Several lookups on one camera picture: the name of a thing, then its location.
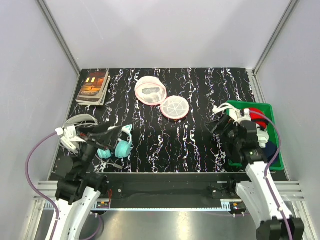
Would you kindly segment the white pink mesh laundry bag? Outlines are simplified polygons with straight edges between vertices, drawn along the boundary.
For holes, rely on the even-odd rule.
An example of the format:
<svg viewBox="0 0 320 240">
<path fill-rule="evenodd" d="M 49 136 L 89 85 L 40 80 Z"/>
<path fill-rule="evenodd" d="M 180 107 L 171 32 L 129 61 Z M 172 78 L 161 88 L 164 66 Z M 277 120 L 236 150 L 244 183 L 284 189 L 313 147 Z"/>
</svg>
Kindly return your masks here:
<svg viewBox="0 0 320 240">
<path fill-rule="evenodd" d="M 168 96 L 167 88 L 154 76 L 140 78 L 134 88 L 136 98 L 148 106 L 160 106 L 161 113 L 168 119 L 185 118 L 190 110 L 188 101 L 177 95 Z"/>
</svg>

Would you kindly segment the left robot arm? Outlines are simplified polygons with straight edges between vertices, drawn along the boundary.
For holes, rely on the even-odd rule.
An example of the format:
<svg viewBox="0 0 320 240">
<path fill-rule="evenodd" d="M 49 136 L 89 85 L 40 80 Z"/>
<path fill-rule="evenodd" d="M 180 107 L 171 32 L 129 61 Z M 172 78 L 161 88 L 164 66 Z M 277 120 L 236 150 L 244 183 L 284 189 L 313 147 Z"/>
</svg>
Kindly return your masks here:
<svg viewBox="0 0 320 240">
<path fill-rule="evenodd" d="M 131 124 L 110 126 L 80 121 L 66 122 L 56 129 L 62 144 L 71 156 L 65 156 L 55 171 L 59 177 L 55 213 L 50 224 L 48 240 L 78 240 L 95 201 L 108 193 L 108 178 L 88 173 L 94 157 L 123 159 L 130 155 L 132 145 Z"/>
</svg>

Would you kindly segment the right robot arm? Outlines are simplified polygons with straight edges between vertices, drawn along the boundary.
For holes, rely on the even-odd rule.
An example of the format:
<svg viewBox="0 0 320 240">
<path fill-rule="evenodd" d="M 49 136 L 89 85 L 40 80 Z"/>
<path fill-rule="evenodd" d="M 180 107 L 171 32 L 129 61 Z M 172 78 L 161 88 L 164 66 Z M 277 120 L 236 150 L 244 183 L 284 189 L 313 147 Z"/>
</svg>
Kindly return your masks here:
<svg viewBox="0 0 320 240">
<path fill-rule="evenodd" d="M 269 170 L 264 149 L 269 134 L 250 117 L 234 120 L 228 114 L 213 123 L 210 131 L 219 137 L 226 156 L 245 167 L 248 181 L 227 185 L 228 195 L 244 202 L 256 225 L 258 240 L 301 240 L 305 225 L 293 216 L 281 197 Z"/>
</svg>

